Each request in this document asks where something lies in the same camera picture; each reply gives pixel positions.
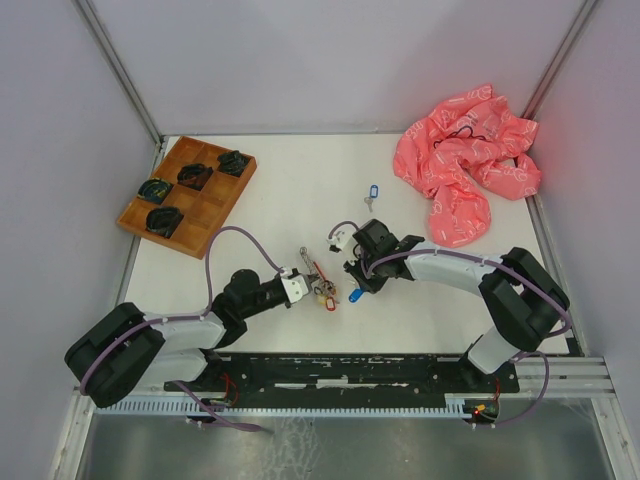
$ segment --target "wooden compartment tray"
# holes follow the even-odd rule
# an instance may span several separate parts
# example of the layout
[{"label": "wooden compartment tray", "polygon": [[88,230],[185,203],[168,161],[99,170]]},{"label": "wooden compartment tray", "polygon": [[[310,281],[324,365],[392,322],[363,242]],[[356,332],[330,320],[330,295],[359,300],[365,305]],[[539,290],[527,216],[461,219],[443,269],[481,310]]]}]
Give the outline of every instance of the wooden compartment tray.
[{"label": "wooden compartment tray", "polygon": [[[173,185],[161,206],[178,207],[184,215],[170,238],[147,231],[147,214],[160,205],[140,198],[134,198],[127,206],[118,219],[118,225],[134,235],[165,247],[192,257],[204,257],[209,239],[224,224],[256,170],[256,159],[243,154],[249,157],[249,163],[240,177],[218,172],[218,155],[230,151],[217,145],[181,137],[153,172],[151,178],[162,178]],[[200,191],[178,185],[178,172],[184,165],[191,163],[202,163],[214,170]]]}]

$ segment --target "white wall panel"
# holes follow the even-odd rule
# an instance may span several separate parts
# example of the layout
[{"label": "white wall panel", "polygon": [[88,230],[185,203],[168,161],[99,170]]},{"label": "white wall panel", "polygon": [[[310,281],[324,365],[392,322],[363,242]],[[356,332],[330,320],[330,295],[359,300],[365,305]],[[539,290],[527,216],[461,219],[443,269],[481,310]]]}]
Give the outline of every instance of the white wall panel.
[{"label": "white wall panel", "polygon": [[640,446],[640,3],[607,0],[539,115],[541,196],[583,319]]},{"label": "white wall panel", "polygon": [[113,306],[153,144],[68,0],[0,15],[0,478],[45,478],[69,346]]},{"label": "white wall panel", "polygon": [[94,0],[163,133],[401,130],[493,82],[522,111],[580,0]]}]

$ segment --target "pink cloth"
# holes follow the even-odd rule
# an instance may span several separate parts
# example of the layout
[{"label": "pink cloth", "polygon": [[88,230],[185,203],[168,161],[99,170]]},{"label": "pink cloth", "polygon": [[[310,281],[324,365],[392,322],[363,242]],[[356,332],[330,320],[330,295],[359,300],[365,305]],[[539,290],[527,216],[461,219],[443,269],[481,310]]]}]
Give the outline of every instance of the pink cloth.
[{"label": "pink cloth", "polygon": [[[394,173],[433,198],[429,226],[436,243],[460,247],[484,235],[489,202],[465,170],[487,190],[510,200],[538,191],[540,171],[526,152],[538,124],[513,116],[490,84],[438,105],[405,132]],[[516,167],[504,160],[516,158]]]}]

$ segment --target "purple cable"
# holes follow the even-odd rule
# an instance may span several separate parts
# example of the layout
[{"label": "purple cable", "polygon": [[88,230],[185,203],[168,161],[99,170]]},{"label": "purple cable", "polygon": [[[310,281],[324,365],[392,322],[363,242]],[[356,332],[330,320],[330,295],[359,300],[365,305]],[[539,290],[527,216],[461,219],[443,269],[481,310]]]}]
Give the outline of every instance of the purple cable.
[{"label": "purple cable", "polygon": [[249,232],[247,232],[244,228],[234,227],[233,225],[230,225],[228,227],[222,227],[218,229],[216,233],[214,233],[213,236],[211,237],[211,240],[209,240],[209,246],[207,247],[207,254],[204,257],[204,273],[207,278],[207,289],[209,290],[209,303],[207,303],[207,308],[205,309],[203,315],[207,315],[211,311],[211,307],[213,306],[213,284],[211,282],[211,268],[209,267],[209,259],[211,258],[211,246],[213,245],[213,242],[215,241],[215,239],[218,238],[218,235],[220,235],[222,232],[227,232],[229,230],[240,232],[249,240],[251,240],[251,242],[262,254],[262,256],[267,261],[267,263],[271,265],[271,268],[273,268],[278,273],[282,272],[282,268],[280,268],[278,265],[276,265],[276,263],[273,260],[271,260],[271,257],[266,252],[266,250],[262,247],[262,245],[260,245],[260,242],[258,242],[258,240],[256,240],[256,238],[253,235],[251,235]]},{"label": "purple cable", "polygon": [[[200,319],[200,315],[175,315],[173,317],[167,317],[167,318],[168,318],[168,321],[199,320]],[[132,336],[134,333],[139,332],[143,328],[150,327],[151,325],[157,325],[158,323],[162,323],[162,317],[154,318],[152,320],[145,320],[144,322],[139,323],[135,327],[132,327],[129,330],[127,330],[126,332],[124,332],[122,335],[120,335],[118,338],[116,338],[111,343],[111,345],[109,345],[107,348],[105,348],[102,351],[102,353],[100,355],[98,355],[98,358],[96,358],[93,361],[91,366],[87,369],[87,371],[85,372],[84,376],[82,377],[82,381],[80,382],[80,394],[82,394],[82,395],[86,395],[87,394],[87,384],[89,383],[89,380],[91,379],[91,376],[98,369],[98,367],[104,361],[104,359],[107,358],[107,356],[109,356],[109,354],[111,354],[111,352],[113,352],[120,344],[124,343],[127,340],[127,338]]]},{"label": "purple cable", "polygon": [[556,302],[553,298],[551,298],[545,292],[540,290],[540,288],[538,288],[537,285],[535,285],[534,283],[532,283],[529,280],[527,280],[526,278],[524,278],[522,275],[520,275],[515,270],[513,270],[513,269],[511,269],[509,267],[505,267],[501,263],[494,262],[493,260],[485,260],[482,257],[478,257],[476,255],[471,255],[469,253],[455,252],[455,251],[452,251],[452,250],[442,250],[442,249],[436,250],[435,248],[424,248],[424,249],[420,249],[420,250],[411,250],[409,252],[394,253],[392,255],[389,255],[387,257],[383,257],[383,258],[373,262],[369,266],[369,269],[366,272],[366,277],[367,278],[371,277],[371,273],[373,272],[373,270],[378,265],[380,265],[381,263],[389,262],[389,261],[395,260],[397,258],[406,258],[406,257],[411,257],[413,255],[425,255],[425,254],[426,255],[432,255],[432,254],[447,255],[449,257],[456,257],[456,258],[461,258],[463,260],[468,260],[468,261],[473,262],[473,263],[482,263],[484,261],[484,263],[486,265],[489,265],[489,266],[492,266],[494,268],[497,268],[498,270],[503,271],[507,275],[511,276],[512,278],[514,278],[517,281],[519,281],[520,283],[522,283],[525,287],[527,287],[529,290],[533,291],[536,295],[538,295],[545,302],[547,302],[549,305],[551,305],[553,307],[553,309],[556,310],[558,312],[558,314],[560,314],[560,317],[564,321],[564,326],[561,327],[560,329],[556,330],[555,332],[551,332],[549,335],[547,335],[547,338],[551,338],[551,337],[556,337],[558,335],[562,335],[563,333],[565,333],[566,331],[571,329],[572,322],[571,322],[571,317],[569,316],[569,312],[567,312],[564,308],[562,308],[562,306],[560,304],[558,304],[558,302]]},{"label": "purple cable", "polygon": [[[514,422],[522,420],[523,418],[528,417],[529,415],[532,415],[538,409],[538,407],[540,407],[541,400],[545,396],[545,394],[547,393],[547,389],[549,388],[549,377],[551,377],[551,367],[549,366],[549,359],[542,352],[531,352],[531,353],[525,353],[524,355],[520,355],[520,357],[517,360],[513,360],[513,363],[519,362],[523,358],[531,357],[532,355],[540,355],[542,357],[542,361],[544,362],[544,382],[542,383],[542,388],[540,389],[540,393],[538,394],[538,397],[534,400],[534,402],[529,406],[529,408],[527,408],[524,412],[516,415],[513,418],[503,420],[502,422],[494,423],[493,425],[495,425],[496,427],[510,425]],[[486,425],[483,423],[477,423],[476,425],[479,425],[481,427],[491,428],[491,425]]]},{"label": "purple cable", "polygon": [[[209,290],[209,303],[207,304],[207,308],[204,310],[202,315],[168,315],[166,317],[159,317],[159,318],[154,318],[154,319],[151,319],[151,320],[145,320],[144,322],[139,323],[135,327],[130,328],[125,333],[123,333],[118,338],[116,338],[107,348],[105,348],[103,350],[103,352],[100,355],[98,355],[98,358],[96,358],[94,360],[94,362],[91,364],[91,366],[87,369],[87,371],[85,372],[84,376],[82,377],[82,381],[80,382],[80,393],[82,395],[86,395],[87,394],[87,384],[89,383],[89,380],[91,379],[91,377],[95,373],[95,371],[98,369],[100,364],[104,361],[104,359],[107,358],[107,356],[109,354],[111,354],[111,352],[113,352],[119,345],[124,343],[133,334],[139,332],[143,328],[150,327],[151,325],[157,325],[158,323],[163,323],[163,318],[166,318],[168,322],[175,322],[175,321],[182,321],[182,320],[200,320],[201,317],[204,317],[209,312],[211,312],[211,307],[212,307],[212,304],[213,304],[213,284],[211,282],[211,268],[209,267],[209,259],[210,259],[210,256],[211,256],[211,245],[213,245],[213,242],[218,237],[218,235],[220,235],[222,232],[226,232],[228,230],[234,230],[234,231],[240,232],[244,236],[246,236],[249,240],[251,240],[251,242],[253,242],[253,244],[260,251],[260,253],[264,257],[264,259],[267,261],[267,263],[269,265],[271,265],[271,267],[274,270],[276,270],[277,272],[282,272],[282,269],[280,267],[278,267],[273,260],[271,260],[271,257],[265,251],[265,249],[262,247],[262,245],[260,245],[260,242],[258,242],[258,240],[256,240],[256,238],[253,235],[251,235],[249,232],[247,232],[244,228],[234,227],[234,226],[228,226],[228,227],[220,228],[219,230],[216,231],[216,233],[213,234],[213,236],[211,237],[211,240],[209,241],[209,246],[207,247],[207,254],[206,254],[205,263],[204,263],[204,271],[205,271],[205,276],[207,278],[207,289]],[[183,390],[186,388],[184,385],[182,385],[182,383],[180,383],[179,386]],[[197,399],[197,397],[195,395],[193,395],[192,393],[187,393],[187,394],[189,396],[192,396],[192,398],[194,398],[194,400]],[[211,413],[208,408],[205,408],[205,411],[207,411],[208,413]],[[214,418],[217,418],[217,419],[221,420],[221,423],[223,423],[225,425],[228,424],[227,426],[233,426],[234,425],[233,423],[229,422],[228,420],[224,420],[224,419],[220,418],[217,415],[213,415],[213,416],[214,416]],[[252,425],[251,426],[251,428],[254,428],[254,427],[257,427],[258,429],[260,429],[260,427],[258,425]],[[244,430],[244,431],[247,431],[247,432],[255,432],[255,431],[257,431],[257,430],[251,430],[251,429],[245,429],[245,428],[240,428],[239,430]]]},{"label": "purple cable", "polygon": [[214,412],[211,407],[209,407],[208,405],[205,405],[204,402],[202,400],[200,400],[196,396],[195,393],[193,393],[191,390],[189,390],[185,386],[184,383],[182,383],[182,382],[180,382],[178,380],[175,380],[173,383],[175,383],[178,386],[178,388],[180,388],[180,390],[182,390],[184,393],[189,395],[191,397],[191,399],[194,402],[196,402],[200,408],[202,408],[205,412],[207,412],[209,415],[211,415],[213,418],[216,419],[216,423],[207,424],[207,425],[216,426],[216,427],[235,428],[236,430],[241,430],[243,432],[259,432],[260,430],[262,430],[262,427],[260,425],[255,425],[253,423],[233,423],[233,422],[230,422],[226,418],[221,417],[216,412]]},{"label": "purple cable", "polygon": [[[515,278],[517,281],[519,281],[520,283],[522,283],[525,287],[527,287],[528,289],[532,290],[534,293],[536,293],[540,298],[542,298],[545,302],[547,302],[549,305],[551,305],[562,317],[562,319],[565,322],[564,327],[562,327],[561,329],[550,333],[549,335],[547,335],[547,338],[549,337],[554,337],[557,335],[561,335],[562,333],[566,332],[567,330],[569,330],[571,328],[571,317],[569,316],[568,312],[563,309],[553,298],[551,298],[549,295],[547,295],[545,292],[543,292],[542,290],[540,290],[540,288],[538,288],[535,284],[533,284],[532,282],[530,282],[529,280],[527,280],[526,278],[524,278],[522,275],[520,275],[518,272],[516,272],[515,270],[509,268],[509,267],[505,267],[504,265],[502,265],[501,263],[498,262],[494,262],[493,260],[485,260],[482,257],[478,257],[476,255],[471,255],[468,253],[462,253],[462,252],[455,252],[452,250],[440,250],[438,249],[436,251],[435,248],[425,248],[425,249],[420,249],[420,250],[412,250],[409,252],[401,252],[401,253],[394,253],[392,255],[389,255],[387,257],[381,258],[380,260],[376,260],[375,262],[373,262],[370,266],[369,269],[365,272],[365,276],[367,278],[371,277],[371,273],[373,272],[373,270],[380,265],[381,263],[384,262],[388,262],[391,260],[395,260],[397,258],[406,258],[406,257],[410,257],[413,255],[432,255],[432,254],[437,254],[437,255],[448,255],[450,257],[456,257],[456,258],[461,258],[463,260],[468,260],[474,263],[482,263],[484,261],[484,263],[486,265],[489,265],[491,267],[497,268],[498,270],[501,270],[503,272],[505,272],[506,274],[510,275],[512,278]],[[530,357],[532,355],[540,355],[542,357],[542,360],[544,361],[544,365],[545,365],[545,376],[544,376],[544,383],[542,384],[542,389],[540,390],[540,394],[538,395],[538,398],[536,398],[536,400],[531,404],[531,406],[526,409],[524,412],[522,412],[519,415],[516,415],[513,418],[510,418],[508,420],[505,420],[503,422],[499,422],[499,423],[495,423],[494,425],[509,425],[515,421],[518,420],[522,420],[524,417],[531,415],[533,412],[535,412],[538,407],[540,406],[540,401],[542,400],[542,398],[545,396],[545,394],[547,393],[547,388],[549,387],[549,377],[551,376],[551,369],[549,366],[549,360],[547,359],[547,356],[539,351],[536,352],[532,352],[532,353],[528,353],[528,352],[520,352],[519,354],[517,354],[512,360],[512,363],[516,363],[519,362],[520,360]]]},{"label": "purple cable", "polygon": [[336,225],[331,229],[331,231],[329,232],[329,239],[331,239],[331,237],[333,237],[333,234],[336,233],[336,230],[343,225],[351,225],[356,230],[360,230],[360,227],[358,227],[358,224],[356,222],[352,222],[351,220],[345,220],[344,222],[340,222],[338,225]]}]

